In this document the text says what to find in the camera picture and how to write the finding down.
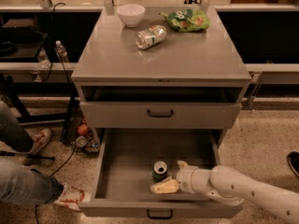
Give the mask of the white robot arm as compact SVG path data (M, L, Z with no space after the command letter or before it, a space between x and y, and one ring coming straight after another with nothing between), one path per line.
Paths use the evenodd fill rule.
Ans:
M175 178L168 174L168 166L164 161L153 164L155 183L150 187L153 193L176 193L179 190L200 193L230 206L248 200L289 224L299 224L298 193L257 181L225 165L208 170L189 165L185 161L177 161L177 164Z

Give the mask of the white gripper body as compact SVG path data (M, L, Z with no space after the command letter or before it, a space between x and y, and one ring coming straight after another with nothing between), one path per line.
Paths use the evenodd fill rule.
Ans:
M186 166L177 172L177 182L179 188L187 193L207 194L213 187L210 183L210 173L208 169L201 169L196 166Z

